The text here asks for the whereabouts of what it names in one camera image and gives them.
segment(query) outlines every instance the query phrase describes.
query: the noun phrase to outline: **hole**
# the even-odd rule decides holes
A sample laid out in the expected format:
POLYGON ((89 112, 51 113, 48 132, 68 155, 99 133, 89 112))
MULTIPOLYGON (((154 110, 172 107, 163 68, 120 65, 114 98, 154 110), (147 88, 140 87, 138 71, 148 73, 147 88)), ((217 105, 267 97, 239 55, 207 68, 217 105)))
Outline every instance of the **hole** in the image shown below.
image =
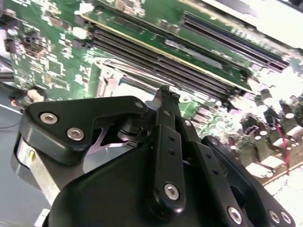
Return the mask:
POLYGON ((169 149, 169 153, 170 153, 171 155, 175 155, 175 151, 174 151, 173 149, 169 149))
POLYGON ((53 121, 53 116, 47 115, 47 116, 45 117, 45 119, 46 119, 47 121, 51 122, 51 121, 53 121))
POLYGON ((213 173, 216 174, 216 175, 219 175, 219 172, 215 169, 213 169, 213 173))
POLYGON ((235 186, 231 186, 231 191, 239 205, 239 207, 242 209, 245 206, 245 199, 244 196, 242 195, 242 193, 240 192, 240 190, 238 188, 236 188, 235 186))
POLYGON ((80 132, 79 132, 79 131, 76 131, 76 130, 72 131, 71 134, 72 134, 73 136, 80 136, 80 132))
POLYGON ((171 195, 175 195, 175 190, 172 187, 168 187, 168 190, 170 192, 171 195))

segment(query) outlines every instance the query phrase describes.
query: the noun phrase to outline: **soldered component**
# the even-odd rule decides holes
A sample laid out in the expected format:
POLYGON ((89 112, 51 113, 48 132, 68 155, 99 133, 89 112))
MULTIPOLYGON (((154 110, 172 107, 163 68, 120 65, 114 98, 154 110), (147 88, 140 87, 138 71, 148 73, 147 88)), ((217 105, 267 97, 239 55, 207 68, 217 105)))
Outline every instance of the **soldered component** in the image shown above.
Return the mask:
POLYGON ((4 40, 4 47, 5 47, 5 51, 9 53, 16 53, 17 51, 15 41, 10 38, 4 40))
POLYGON ((233 137, 228 138, 228 143, 229 143, 230 149, 235 150, 237 148, 236 143, 235 143, 235 139, 233 137))
POLYGON ((266 105, 272 105, 272 103, 273 103, 273 97, 272 97, 269 89, 263 89, 263 90, 261 90, 261 97, 262 97, 262 100, 264 101, 264 103, 266 105))
POLYGON ((293 118, 294 117, 294 113, 292 111, 292 109, 290 108, 290 106, 284 102, 280 102, 280 105, 282 107, 282 110, 285 114, 285 117, 287 119, 293 118))
POLYGON ((47 53, 47 49, 39 44, 22 43, 27 55, 39 59, 47 53))
POLYGON ((264 101, 262 100, 261 95, 257 95, 255 97, 255 103, 256 103, 257 109, 262 113, 268 109, 268 107, 265 105, 264 101))

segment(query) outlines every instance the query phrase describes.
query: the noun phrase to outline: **screw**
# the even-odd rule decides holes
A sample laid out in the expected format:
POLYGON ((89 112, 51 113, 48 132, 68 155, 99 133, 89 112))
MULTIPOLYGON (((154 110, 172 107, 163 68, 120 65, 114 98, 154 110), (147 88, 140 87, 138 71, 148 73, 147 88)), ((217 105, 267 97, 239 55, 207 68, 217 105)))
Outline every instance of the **screw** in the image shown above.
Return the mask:
POLYGON ((278 217, 278 215, 273 212, 272 210, 269 210, 269 215, 271 216, 271 218, 273 219, 274 222, 276 222, 277 224, 280 223, 280 218, 278 217))
POLYGON ((71 140, 80 141, 84 138, 84 132, 78 128, 70 128, 67 130, 67 136, 71 140))
POLYGON ((211 141, 211 143, 212 143, 212 144, 214 144, 214 145, 218 145, 218 142, 217 142, 217 140, 216 140, 216 139, 211 138, 211 139, 210 139, 210 141, 211 141))
POLYGON ((11 36, 16 36, 16 35, 18 35, 17 30, 14 29, 14 28, 8 29, 8 33, 9 33, 11 36))
POLYGON ((171 200, 177 200, 179 198, 179 191, 178 189, 170 184, 167 183, 166 185, 164 185, 164 191, 165 194, 171 199, 171 200))
POLYGON ((289 218, 289 216, 288 216, 287 214, 285 214, 284 212, 281 212, 281 215, 282 215, 284 221, 285 221, 287 224, 291 224, 291 223, 292 223, 291 219, 289 218))
POLYGON ((40 120, 45 124, 55 124, 58 121, 58 118, 53 113, 43 113, 40 115, 40 120))
POLYGON ((139 102, 136 102, 136 106, 139 107, 139 108, 143 108, 143 105, 139 102))
POLYGON ((187 126, 190 126, 190 125, 191 125, 191 123, 190 123, 189 120, 185 120, 184 123, 185 123, 187 126))
POLYGON ((238 225, 241 225, 242 223, 241 214, 234 207, 229 207, 227 211, 229 216, 232 218, 232 220, 238 225))
POLYGON ((167 115, 167 116, 170 116, 170 113, 166 110, 164 110, 164 113, 167 115))

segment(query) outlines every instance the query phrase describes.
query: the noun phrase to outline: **cable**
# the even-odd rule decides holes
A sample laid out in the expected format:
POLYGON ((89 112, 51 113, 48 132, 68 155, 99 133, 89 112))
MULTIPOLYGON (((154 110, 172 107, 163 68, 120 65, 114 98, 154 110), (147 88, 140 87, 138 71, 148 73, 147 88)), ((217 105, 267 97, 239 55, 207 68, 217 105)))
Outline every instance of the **cable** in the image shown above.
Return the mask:
POLYGON ((284 148, 284 151, 286 153, 286 158, 285 158, 285 165, 286 165, 286 168, 287 168, 287 175, 289 175, 289 152, 287 150, 287 141, 286 141, 286 138, 285 136, 283 135, 282 133, 282 130, 281 130, 281 126, 280 125, 277 125, 277 131, 278 133, 280 134, 280 136, 282 137, 283 139, 283 148, 284 148))
POLYGON ((13 124, 11 126, 7 126, 7 127, 0 127, 0 131, 7 131, 8 129, 14 128, 15 126, 18 126, 20 124, 20 122, 13 124))

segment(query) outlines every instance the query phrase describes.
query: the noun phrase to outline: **electrolytic capacitor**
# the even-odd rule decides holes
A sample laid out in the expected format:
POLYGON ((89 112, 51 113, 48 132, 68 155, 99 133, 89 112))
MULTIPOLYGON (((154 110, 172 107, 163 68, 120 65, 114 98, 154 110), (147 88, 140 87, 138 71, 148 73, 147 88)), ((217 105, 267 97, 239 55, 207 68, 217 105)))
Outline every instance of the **electrolytic capacitor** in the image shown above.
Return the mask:
POLYGON ((266 105, 272 105, 273 97, 268 89, 261 91, 261 97, 266 105))
POLYGON ((266 131, 265 125, 262 122, 260 122, 258 124, 258 126, 259 126, 260 135, 261 136, 267 135, 267 131, 266 131))
POLYGON ((259 130, 255 130, 253 132, 254 138, 255 140, 260 140, 261 139, 261 135, 260 135, 260 131, 259 130))
POLYGON ((229 143, 229 147, 232 149, 232 150, 235 150, 236 149, 236 143, 235 143, 235 139, 233 137, 229 137, 228 138, 228 143, 229 143))
POLYGON ((293 111, 292 111, 292 109, 290 108, 290 106, 288 104, 280 102, 280 105, 281 105, 282 110, 283 110, 283 112, 285 114, 285 117, 287 119, 291 119, 291 118, 294 117, 293 111))
POLYGON ((260 95, 255 97, 255 103, 256 103, 257 109, 262 113, 268 109, 268 107, 265 105, 265 103, 262 100, 262 97, 260 95))

